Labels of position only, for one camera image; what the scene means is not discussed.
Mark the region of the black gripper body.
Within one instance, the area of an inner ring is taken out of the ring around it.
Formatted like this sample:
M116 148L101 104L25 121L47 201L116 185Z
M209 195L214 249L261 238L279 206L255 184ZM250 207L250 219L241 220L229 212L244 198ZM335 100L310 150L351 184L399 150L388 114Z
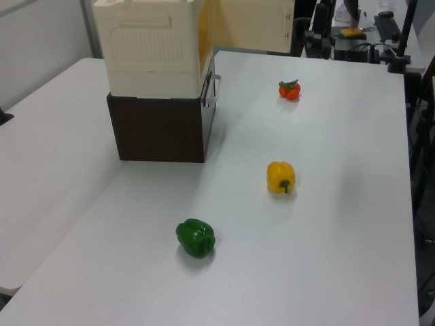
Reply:
M321 0L316 4L312 24L312 31L314 33L321 36L330 35L335 7L335 0Z

